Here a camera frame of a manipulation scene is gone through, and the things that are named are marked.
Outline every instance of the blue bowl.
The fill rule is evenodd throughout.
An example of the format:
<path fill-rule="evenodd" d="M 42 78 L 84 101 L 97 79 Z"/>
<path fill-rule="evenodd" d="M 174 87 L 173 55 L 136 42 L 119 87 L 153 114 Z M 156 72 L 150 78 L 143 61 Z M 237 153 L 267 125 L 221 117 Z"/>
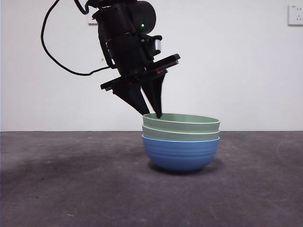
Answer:
<path fill-rule="evenodd" d="M 201 169 L 214 158 L 220 137 L 205 141 L 156 140 L 142 136 L 147 155 L 156 165 L 172 172 Z"/>

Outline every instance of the bowl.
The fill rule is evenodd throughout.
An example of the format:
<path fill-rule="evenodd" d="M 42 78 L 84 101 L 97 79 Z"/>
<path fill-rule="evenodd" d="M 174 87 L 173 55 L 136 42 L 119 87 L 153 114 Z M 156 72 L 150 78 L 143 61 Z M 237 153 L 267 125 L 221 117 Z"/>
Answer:
<path fill-rule="evenodd" d="M 172 140 L 172 141 L 203 141 L 214 140 L 219 137 L 219 131 L 193 133 L 193 132 L 178 132 L 178 131 L 164 131 L 142 126 L 145 137 L 158 140 Z"/>
<path fill-rule="evenodd" d="M 151 161 L 172 172 L 191 172 L 206 166 L 214 158 L 220 140 L 169 141 L 145 136 L 142 138 Z"/>
<path fill-rule="evenodd" d="M 155 113 L 149 113 L 143 116 L 143 124 L 164 131 L 203 133 L 219 131 L 220 121 L 210 117 L 177 113 L 163 113 L 158 119 Z"/>

